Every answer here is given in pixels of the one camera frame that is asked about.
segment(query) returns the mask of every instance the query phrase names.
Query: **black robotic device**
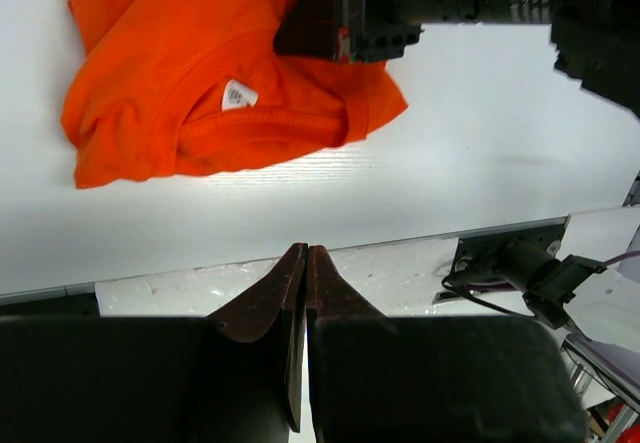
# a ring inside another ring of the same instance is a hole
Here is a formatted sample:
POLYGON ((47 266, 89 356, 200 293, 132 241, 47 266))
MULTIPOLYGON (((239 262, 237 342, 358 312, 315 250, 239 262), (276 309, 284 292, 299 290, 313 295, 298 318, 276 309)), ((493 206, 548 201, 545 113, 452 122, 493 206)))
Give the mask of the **black robotic device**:
POLYGON ((640 0, 299 0, 276 52, 376 62, 404 55, 421 25, 551 24, 555 68, 640 116, 640 0))

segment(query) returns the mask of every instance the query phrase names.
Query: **black cable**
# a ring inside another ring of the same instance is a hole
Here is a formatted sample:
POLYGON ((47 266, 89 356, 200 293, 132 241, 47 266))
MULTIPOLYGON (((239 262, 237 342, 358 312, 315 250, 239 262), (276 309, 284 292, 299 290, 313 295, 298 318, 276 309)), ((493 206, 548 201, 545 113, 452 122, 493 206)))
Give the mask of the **black cable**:
POLYGON ((591 418, 594 419, 594 421, 598 424, 598 426, 600 427, 603 433, 606 433, 607 431, 609 431, 609 425, 607 425, 607 422, 604 421, 604 418, 602 418, 602 415, 598 410, 596 410, 595 408, 589 408, 588 411, 589 411, 589 414, 591 415, 591 418))
POLYGON ((533 316, 523 315, 522 313, 518 313, 517 311, 511 311, 506 308, 503 308, 502 306, 494 305, 493 303, 490 303, 488 301, 484 301, 484 300, 481 300, 480 298, 476 298, 469 291, 462 288, 454 288, 453 286, 449 285, 446 281, 442 281, 442 287, 446 290, 451 291, 452 293, 455 293, 459 297, 464 298, 465 300, 471 301, 480 306, 484 306, 485 308, 489 308, 490 310, 498 311, 500 313, 504 313, 505 315, 509 315, 509 316, 520 316, 522 318, 535 319, 533 316))

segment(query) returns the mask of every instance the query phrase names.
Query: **black mount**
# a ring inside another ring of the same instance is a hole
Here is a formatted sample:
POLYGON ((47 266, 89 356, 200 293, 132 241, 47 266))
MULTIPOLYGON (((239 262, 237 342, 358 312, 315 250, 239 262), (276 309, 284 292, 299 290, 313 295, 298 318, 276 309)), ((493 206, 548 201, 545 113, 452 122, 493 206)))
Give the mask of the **black mount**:
POLYGON ((564 225, 551 225, 460 239, 444 282, 463 289, 486 280, 506 280, 523 293, 536 319, 553 329, 568 325, 564 305, 580 284, 606 267, 573 255, 557 260, 564 230, 564 225))

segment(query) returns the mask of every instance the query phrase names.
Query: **cable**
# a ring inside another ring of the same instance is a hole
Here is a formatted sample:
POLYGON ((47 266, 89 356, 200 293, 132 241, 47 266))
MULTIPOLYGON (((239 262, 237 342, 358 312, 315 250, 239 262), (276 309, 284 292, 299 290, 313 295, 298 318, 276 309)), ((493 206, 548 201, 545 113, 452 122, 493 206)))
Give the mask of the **cable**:
POLYGON ((588 411, 589 411, 589 414, 591 415, 591 418, 594 419, 594 421, 598 424, 598 426, 603 431, 603 433, 606 433, 607 431, 609 431, 609 425, 607 425, 607 422, 604 421, 604 418, 602 417, 602 415, 598 410, 596 410, 595 408, 589 408, 588 411))
POLYGON ((604 262, 605 266, 613 266, 616 263, 620 263, 621 261, 628 260, 629 258, 636 258, 640 256, 640 250, 635 251, 627 251, 626 253, 622 253, 621 255, 614 256, 604 262))
POLYGON ((464 290, 462 288, 454 288, 453 286, 449 285, 449 283, 447 283, 446 281, 442 281, 442 287, 445 290, 449 290, 455 293, 456 295, 458 295, 459 297, 464 298, 465 300, 471 301, 472 303, 475 303, 480 306, 484 306, 485 308, 489 308, 490 310, 498 311, 500 313, 504 313, 505 315, 509 315, 509 316, 520 316, 522 318, 535 319, 533 316, 523 315, 522 313, 518 313, 517 311, 511 311, 499 305, 494 305, 493 303, 490 303, 488 301, 484 301, 484 300, 481 300, 480 298, 476 298, 467 290, 464 290))

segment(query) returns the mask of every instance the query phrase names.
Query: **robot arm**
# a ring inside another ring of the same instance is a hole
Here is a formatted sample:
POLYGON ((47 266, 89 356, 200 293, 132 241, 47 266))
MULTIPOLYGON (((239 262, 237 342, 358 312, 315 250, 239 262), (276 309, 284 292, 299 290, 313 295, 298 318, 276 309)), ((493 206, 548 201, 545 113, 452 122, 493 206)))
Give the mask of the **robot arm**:
POLYGON ((478 282, 509 282, 546 326, 640 353, 640 283, 606 263, 556 259, 563 235, 553 225, 463 238, 443 284, 466 297, 478 282))
POLYGON ((550 24, 555 69, 640 116, 638 0, 298 0, 274 48, 340 63, 384 61, 418 43, 422 25, 443 23, 550 24))

